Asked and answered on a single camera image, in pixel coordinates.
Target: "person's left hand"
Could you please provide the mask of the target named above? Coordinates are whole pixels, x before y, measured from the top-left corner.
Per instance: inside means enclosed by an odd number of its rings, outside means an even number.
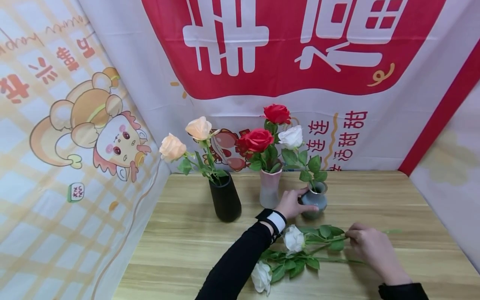
[[[308,187],[301,190],[290,190],[283,192],[282,200],[275,208],[285,219],[293,219],[304,212],[316,212],[318,207],[315,205],[301,205],[298,197],[308,192]]]

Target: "red rose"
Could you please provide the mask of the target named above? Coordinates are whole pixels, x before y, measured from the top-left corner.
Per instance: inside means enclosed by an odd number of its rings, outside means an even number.
[[[257,128],[237,140],[237,146],[241,152],[263,152],[273,143],[272,134],[263,128]]]
[[[273,124],[290,124],[290,111],[285,105],[272,104],[264,108],[267,120]]]

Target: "black vase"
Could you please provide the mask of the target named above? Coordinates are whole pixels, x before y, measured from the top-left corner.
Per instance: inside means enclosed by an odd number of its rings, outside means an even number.
[[[232,176],[228,172],[227,174],[228,176],[219,178],[220,185],[215,185],[210,180],[208,182],[216,216],[223,222],[233,222],[241,215],[241,203]]]

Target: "red stripe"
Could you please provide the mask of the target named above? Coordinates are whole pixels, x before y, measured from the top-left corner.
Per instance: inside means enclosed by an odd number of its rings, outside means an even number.
[[[448,91],[442,101],[440,101],[437,109],[433,112],[417,141],[410,149],[407,157],[403,160],[402,165],[398,168],[399,171],[410,176],[479,80],[480,41],[477,42],[472,53],[470,53],[467,61],[452,82],[452,85],[448,88]]]

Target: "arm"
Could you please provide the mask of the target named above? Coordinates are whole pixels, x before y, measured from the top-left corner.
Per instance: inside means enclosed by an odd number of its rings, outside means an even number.
[[[317,211],[313,205],[300,205],[298,197],[303,190],[285,191],[282,200],[275,208],[286,219],[294,218],[306,211]],[[257,222],[227,250],[208,274],[205,283],[195,300],[235,300],[247,282],[262,253],[270,247],[274,231],[281,232],[285,221],[272,213],[269,223]]]
[[[273,228],[257,222],[227,250],[208,274],[196,300],[236,299],[260,255],[270,247]]]
[[[420,283],[412,283],[400,265],[388,236],[360,223],[345,233],[355,252],[383,279],[378,292],[383,300],[428,300]]]

